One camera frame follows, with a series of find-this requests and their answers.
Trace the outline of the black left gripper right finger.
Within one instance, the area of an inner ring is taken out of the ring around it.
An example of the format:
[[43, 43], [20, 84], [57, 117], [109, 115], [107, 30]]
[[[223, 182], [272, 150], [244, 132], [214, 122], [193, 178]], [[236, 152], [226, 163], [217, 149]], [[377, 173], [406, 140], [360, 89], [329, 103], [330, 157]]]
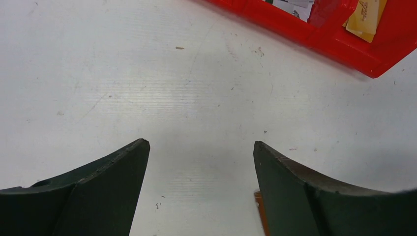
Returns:
[[389, 193], [323, 175], [254, 144], [270, 236], [414, 236], [417, 192]]

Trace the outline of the brown leather card holder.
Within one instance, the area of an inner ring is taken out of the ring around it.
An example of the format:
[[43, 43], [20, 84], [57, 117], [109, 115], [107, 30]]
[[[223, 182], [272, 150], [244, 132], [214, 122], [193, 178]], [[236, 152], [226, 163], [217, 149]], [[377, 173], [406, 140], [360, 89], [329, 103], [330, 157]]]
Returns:
[[254, 193], [254, 198], [255, 198], [257, 208], [258, 208], [258, 212], [259, 212], [259, 216], [260, 216], [260, 220], [261, 220], [261, 223], [262, 223], [262, 228], [264, 230], [265, 236], [270, 236], [270, 232], [269, 232], [269, 228], [268, 228], [268, 221], [267, 221], [267, 218], [266, 218], [265, 207], [264, 207], [264, 202], [263, 202], [261, 192], [256, 191]]

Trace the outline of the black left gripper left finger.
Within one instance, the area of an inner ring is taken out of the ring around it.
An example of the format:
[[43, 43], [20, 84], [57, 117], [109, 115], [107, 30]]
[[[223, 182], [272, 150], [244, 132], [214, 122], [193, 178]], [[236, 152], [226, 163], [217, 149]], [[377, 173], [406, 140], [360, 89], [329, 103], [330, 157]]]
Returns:
[[1, 235], [129, 235], [149, 152], [149, 142], [137, 139], [30, 187], [1, 190]]

